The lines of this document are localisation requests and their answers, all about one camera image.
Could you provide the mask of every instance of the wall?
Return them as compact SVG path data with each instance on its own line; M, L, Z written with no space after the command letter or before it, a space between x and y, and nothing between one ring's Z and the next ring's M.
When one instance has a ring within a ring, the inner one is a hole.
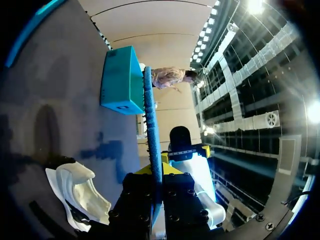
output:
M162 151L168 150L170 131L177 126L185 126L189 129L192 144L201 143L191 87L185 82L178 83L175 86L181 93L172 88L153 88L154 100L158 102L156 116ZM145 166L149 161L147 149L146 140L138 140L138 150L142 166Z

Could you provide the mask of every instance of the floor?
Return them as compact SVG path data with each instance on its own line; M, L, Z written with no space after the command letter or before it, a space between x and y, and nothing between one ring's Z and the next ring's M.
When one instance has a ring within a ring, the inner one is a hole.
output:
M140 169L136 116L99 104L107 50L78 1L69 0L41 24L0 79L2 182L46 239L52 235L33 214L34 201L74 232L44 172L49 154L93 170L96 189L113 206L124 176Z

